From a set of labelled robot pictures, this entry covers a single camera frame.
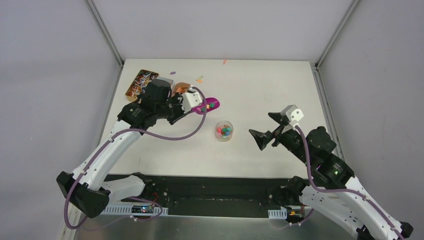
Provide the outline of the magenta plastic scoop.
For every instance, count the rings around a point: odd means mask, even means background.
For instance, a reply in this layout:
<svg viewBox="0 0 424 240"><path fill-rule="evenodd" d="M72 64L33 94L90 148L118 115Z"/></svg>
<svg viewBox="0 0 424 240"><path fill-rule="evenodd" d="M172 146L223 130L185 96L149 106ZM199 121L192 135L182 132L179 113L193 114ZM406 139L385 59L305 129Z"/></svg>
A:
<svg viewBox="0 0 424 240"><path fill-rule="evenodd" d="M194 107L192 109L192 112L193 113L196 113L198 115L203 115L204 112L209 113L209 112L211 112L213 110L218 109L220 107L220 105L221 105L221 103L220 103L220 101L217 98L215 98L215 97L207 97L206 98L206 107L203 104L201 104L201 105L199 105L197 107Z"/></svg>

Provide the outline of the clear plastic jar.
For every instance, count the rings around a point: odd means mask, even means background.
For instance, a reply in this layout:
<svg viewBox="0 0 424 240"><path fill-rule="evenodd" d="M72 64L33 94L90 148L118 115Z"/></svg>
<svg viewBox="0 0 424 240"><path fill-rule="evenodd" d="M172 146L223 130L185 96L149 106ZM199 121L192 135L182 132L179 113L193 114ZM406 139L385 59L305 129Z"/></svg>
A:
<svg viewBox="0 0 424 240"><path fill-rule="evenodd" d="M227 120L221 120L215 126L214 135L219 141L228 142L231 140L233 132L233 125Z"/></svg>

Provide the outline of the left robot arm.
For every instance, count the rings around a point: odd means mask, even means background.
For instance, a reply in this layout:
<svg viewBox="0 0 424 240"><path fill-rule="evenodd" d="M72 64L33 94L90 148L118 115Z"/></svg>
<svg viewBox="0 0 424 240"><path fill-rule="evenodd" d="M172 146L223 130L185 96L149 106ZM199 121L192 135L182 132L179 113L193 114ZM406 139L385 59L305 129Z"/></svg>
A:
<svg viewBox="0 0 424 240"><path fill-rule="evenodd" d="M130 197L140 202L152 198L150 180L141 173L106 182L111 169L148 128L158 120L171 125L192 113L192 109L204 104L204 96L198 88L190 86L184 93L173 92L172 85L163 79L147 84L136 101L125 105L117 116L107 137L96 150L71 173L61 172L56 181L65 197L65 205L72 204L86 217L100 215L111 202Z"/></svg>

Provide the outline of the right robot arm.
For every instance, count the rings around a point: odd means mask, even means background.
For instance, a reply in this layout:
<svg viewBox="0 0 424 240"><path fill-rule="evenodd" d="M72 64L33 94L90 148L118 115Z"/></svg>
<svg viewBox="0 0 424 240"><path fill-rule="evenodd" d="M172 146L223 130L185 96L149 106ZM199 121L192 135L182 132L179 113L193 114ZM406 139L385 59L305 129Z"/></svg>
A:
<svg viewBox="0 0 424 240"><path fill-rule="evenodd" d="M281 206L304 205L326 216L358 240L405 240L410 223L390 216L363 187L354 171L334 154L336 143L319 126L304 134L301 114L271 112L278 123L273 131L250 129L260 150L283 146L306 166L307 177L292 177L275 195Z"/></svg>

